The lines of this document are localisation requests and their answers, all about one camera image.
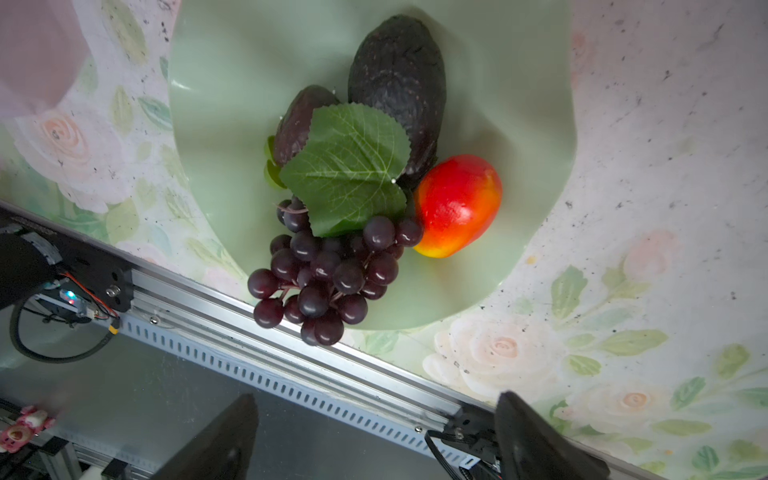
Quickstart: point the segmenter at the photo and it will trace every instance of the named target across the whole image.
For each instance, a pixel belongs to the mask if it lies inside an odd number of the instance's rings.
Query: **plate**
[[[474,154],[504,185],[477,241],[447,259],[406,249],[397,281],[361,329],[410,329],[493,292],[518,262],[571,173],[576,145],[565,0],[184,0],[169,67],[177,148],[193,195],[246,272],[269,266],[288,233],[263,178],[263,146],[308,84],[346,100],[363,38],[405,13],[429,27],[445,59],[448,102],[439,158]]]

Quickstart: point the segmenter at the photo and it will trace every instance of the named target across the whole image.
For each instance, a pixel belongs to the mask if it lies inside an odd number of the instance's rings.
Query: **dark avocado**
[[[315,108],[338,103],[339,99],[333,93],[319,85],[310,85],[300,91],[290,102],[283,120],[277,125],[275,161],[279,165],[285,165],[304,148],[306,139],[310,136],[310,123]]]
[[[408,133],[411,157],[398,179],[414,189],[437,161],[437,137],[445,110],[445,65],[419,20],[395,15],[370,32],[349,70],[349,102],[395,118]]]

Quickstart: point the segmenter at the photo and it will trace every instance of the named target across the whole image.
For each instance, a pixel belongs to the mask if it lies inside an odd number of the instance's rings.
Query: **floral tablecloth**
[[[0,198],[247,300],[172,135],[179,0],[76,0],[92,56],[0,127]],[[454,318],[343,342],[668,478],[768,475],[768,11],[574,4],[579,152],[511,276]]]

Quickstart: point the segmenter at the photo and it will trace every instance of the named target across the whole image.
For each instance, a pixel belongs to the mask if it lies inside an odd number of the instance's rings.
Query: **pink toy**
[[[48,412],[45,410],[37,410],[34,406],[24,407],[22,416],[16,419],[16,423],[0,433],[0,453],[18,452],[32,437],[50,429],[55,423],[56,419],[48,418]]]

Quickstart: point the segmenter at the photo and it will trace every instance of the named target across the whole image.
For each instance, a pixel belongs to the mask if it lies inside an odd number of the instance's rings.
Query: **bolt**
[[[107,288],[107,296],[110,298],[115,298],[116,296],[120,295],[120,287],[117,285],[110,285],[109,288]]]

